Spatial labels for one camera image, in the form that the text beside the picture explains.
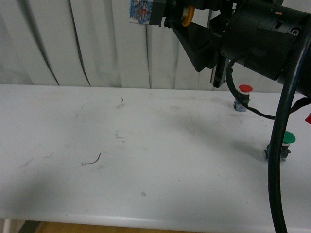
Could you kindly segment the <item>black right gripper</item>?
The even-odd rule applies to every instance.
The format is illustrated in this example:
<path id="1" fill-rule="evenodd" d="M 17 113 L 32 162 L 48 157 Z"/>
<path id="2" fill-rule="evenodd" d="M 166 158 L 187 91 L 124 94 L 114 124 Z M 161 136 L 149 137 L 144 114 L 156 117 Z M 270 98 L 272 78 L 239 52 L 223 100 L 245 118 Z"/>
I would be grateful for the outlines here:
<path id="1" fill-rule="evenodd" d="M 172 29 L 197 72 L 201 72 L 204 68 L 212 69 L 211 84 L 219 88 L 225 82 L 225 70 L 229 61 L 221 54 L 222 37 L 232 15 L 244 1 L 217 0 L 216 2 L 220 13 L 210 22 L 212 38 L 208 28 L 196 23 L 184 27 L 166 18 L 164 25 Z"/>

